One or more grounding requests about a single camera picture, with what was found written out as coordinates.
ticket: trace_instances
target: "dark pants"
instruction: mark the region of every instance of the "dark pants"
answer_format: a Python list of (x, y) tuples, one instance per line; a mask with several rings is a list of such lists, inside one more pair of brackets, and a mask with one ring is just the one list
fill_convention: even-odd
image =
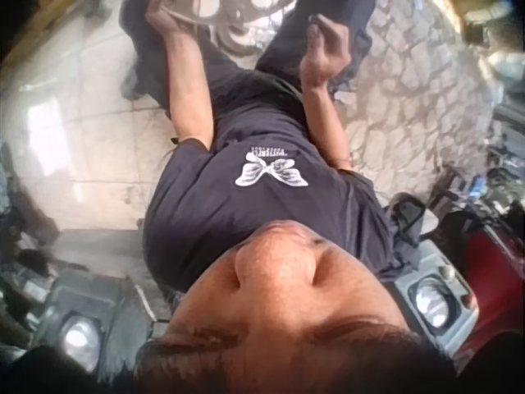
[[(169, 107), (166, 50), (162, 37), (145, 20), (148, 0), (126, 0), (121, 9), (122, 29), (131, 37), (137, 52), (135, 72), (141, 93), (150, 94), (159, 105)], [(281, 29), (259, 59), (255, 69), (272, 74), (300, 89), (299, 64), (306, 53), (306, 30), (311, 15), (323, 14), (351, 29), (352, 64), (341, 78), (351, 79), (372, 46), (365, 27), (375, 7), (375, 0), (299, 0), (285, 18)], [(249, 74), (238, 67), (206, 36), (199, 33), (214, 114), (224, 107), (233, 89), (250, 90)]]

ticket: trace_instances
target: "floor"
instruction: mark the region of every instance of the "floor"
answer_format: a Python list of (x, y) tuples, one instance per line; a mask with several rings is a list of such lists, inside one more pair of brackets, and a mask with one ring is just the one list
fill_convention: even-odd
[[(372, 51), (336, 94), (360, 169), (391, 197), (425, 197), (436, 165), (481, 171), (491, 103), (447, 0), (377, 0)], [(35, 205), (59, 230), (136, 229), (173, 149), (164, 112), (119, 88), (134, 58), (118, 25), (70, 14), (2, 82), (4, 151)]]

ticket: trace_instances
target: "hand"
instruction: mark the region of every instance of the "hand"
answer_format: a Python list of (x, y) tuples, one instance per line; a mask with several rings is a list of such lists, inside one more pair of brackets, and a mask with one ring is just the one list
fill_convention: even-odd
[(324, 88), (351, 62), (350, 31), (323, 15), (312, 16), (308, 27), (308, 51), (299, 73), (303, 89)]
[(162, 0), (149, 0), (146, 10), (146, 21), (155, 28), (164, 39), (170, 38), (174, 34), (189, 33), (189, 24), (178, 21), (167, 13), (162, 6)]

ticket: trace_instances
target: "black bag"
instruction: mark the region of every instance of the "black bag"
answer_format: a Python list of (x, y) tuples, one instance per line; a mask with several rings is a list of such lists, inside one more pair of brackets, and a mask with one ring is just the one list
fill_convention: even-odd
[(418, 268), (421, 260), (419, 237), (425, 216), (425, 204), (408, 193), (398, 193), (386, 208), (393, 232), (394, 258), (379, 272), (381, 280), (390, 281)]

